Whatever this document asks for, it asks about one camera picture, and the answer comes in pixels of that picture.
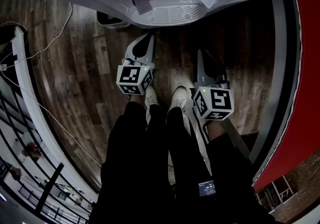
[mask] wooden floor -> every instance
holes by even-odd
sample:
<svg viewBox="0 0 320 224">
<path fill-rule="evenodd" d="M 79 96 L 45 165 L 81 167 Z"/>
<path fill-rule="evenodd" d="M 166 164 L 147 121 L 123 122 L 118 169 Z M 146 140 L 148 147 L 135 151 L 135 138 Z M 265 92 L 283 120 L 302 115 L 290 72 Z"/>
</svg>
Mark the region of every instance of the wooden floor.
<svg viewBox="0 0 320 224">
<path fill-rule="evenodd" d="M 177 86 L 192 87 L 197 50 L 203 47 L 224 61 L 235 95 L 231 120 L 239 133 L 259 130 L 274 65 L 271 0 L 253 0 L 191 25 L 155 30 L 108 30 L 96 22 L 95 11 L 73 8 L 62 36 L 33 58 L 33 70 L 44 106 L 99 163 L 105 160 L 109 134 L 128 101 L 115 84 L 118 65 L 127 46 L 147 32 L 155 33 L 154 87 L 163 105 L 170 105 Z M 59 34 L 69 12 L 68 3 L 54 0 L 0 0 L 0 23 L 23 24 L 32 55 Z M 80 170 L 98 187 L 100 168 L 52 124 Z"/>
</svg>

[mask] black pants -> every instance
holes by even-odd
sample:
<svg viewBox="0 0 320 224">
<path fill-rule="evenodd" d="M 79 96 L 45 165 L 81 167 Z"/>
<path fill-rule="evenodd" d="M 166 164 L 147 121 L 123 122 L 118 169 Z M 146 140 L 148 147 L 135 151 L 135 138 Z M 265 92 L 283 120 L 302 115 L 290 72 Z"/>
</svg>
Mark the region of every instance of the black pants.
<svg viewBox="0 0 320 224">
<path fill-rule="evenodd" d="M 173 161 L 176 180 L 176 199 L 193 201 L 199 196 L 198 183 L 210 174 L 200 154 L 195 132 L 191 136 L 184 126 L 181 108 L 166 114 L 158 105 L 150 107 L 147 126 L 144 107 L 129 102 L 110 134 L 106 162 L 101 181 L 104 198 L 120 203 L 131 201 L 174 200 L 168 181 L 168 151 Z"/>
</svg>

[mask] white cable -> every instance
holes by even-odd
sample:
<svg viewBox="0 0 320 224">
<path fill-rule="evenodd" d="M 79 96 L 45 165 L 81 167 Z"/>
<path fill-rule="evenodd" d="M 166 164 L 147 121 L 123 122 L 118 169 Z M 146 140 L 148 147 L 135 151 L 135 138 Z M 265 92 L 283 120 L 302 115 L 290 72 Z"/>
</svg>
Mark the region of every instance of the white cable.
<svg viewBox="0 0 320 224">
<path fill-rule="evenodd" d="M 47 50 L 47 49 L 50 47 L 50 45 L 51 45 L 57 38 L 59 38 L 59 37 L 61 36 L 61 34 L 63 33 L 63 31 L 64 31 L 64 29 L 65 29 L 65 27 L 66 27 L 66 25 L 67 25 L 67 23 L 68 23 L 68 21 L 70 20 L 70 17 L 71 17 L 71 15 L 72 15 L 72 12 L 73 12 L 71 3 L 69 3 L 69 5 L 70 5 L 70 7 L 71 7 L 71 11 L 70 11 L 70 14 L 69 14 L 69 16 L 68 16 L 68 18 L 67 18 L 67 20 L 66 20 L 66 22 L 65 22 L 65 24 L 64 24 L 64 26 L 63 26 L 63 28 L 62 28 L 62 30 L 61 30 L 61 32 L 60 32 L 60 34 L 59 34 L 57 37 L 55 37 L 55 38 L 48 44 L 48 46 L 47 46 L 45 49 L 38 51 L 38 52 L 37 52 L 36 54 L 34 54 L 32 57 L 28 57 L 28 58 L 21 59 L 20 61 L 17 61 L 14 65 L 8 66 L 8 67 L 13 67 L 13 66 L 15 66 L 16 64 L 18 64 L 19 62 L 24 61 L 24 60 L 27 60 L 27 59 L 30 59 L 30 58 L 33 58 L 33 57 L 35 57 L 37 54 L 39 54 L 39 53 Z M 15 24 L 21 25 L 21 24 L 16 23 L 16 22 L 6 22 L 6 23 L 4 23 L 4 24 L 7 24 L 7 23 L 15 23 Z M 68 132 L 67 129 L 65 129 L 65 128 L 62 126 L 62 124 L 51 114 L 51 112 L 50 112 L 47 108 L 45 108 L 43 105 L 41 105 L 36 99 L 34 99 L 27 91 L 25 91 L 23 88 L 21 88 L 18 84 L 16 84 L 16 83 L 13 82 L 12 80 L 10 80 L 10 79 L 3 73 L 3 71 L 1 71 L 1 72 L 2 72 L 2 75 L 3 75 L 7 80 L 9 80 L 11 83 L 13 83 L 13 84 L 16 85 L 17 87 L 19 87 L 21 90 L 23 90 L 23 91 L 24 91 L 32 100 L 34 100 L 40 107 L 42 107 L 43 109 L 45 109 L 45 110 L 47 111 L 47 113 L 57 122 L 57 124 L 58 124 L 71 138 L 73 138 L 73 139 L 75 140 L 75 142 L 76 142 L 76 143 L 78 144 L 78 146 L 83 150 L 83 152 L 85 152 L 94 162 L 97 163 L 97 165 L 99 165 L 99 166 L 101 167 L 100 163 L 99 163 L 97 160 L 95 160 L 91 155 L 89 155 L 89 154 L 84 150 L 84 148 L 79 144 L 79 142 L 77 141 L 77 139 L 76 139 L 70 132 Z"/>
</svg>

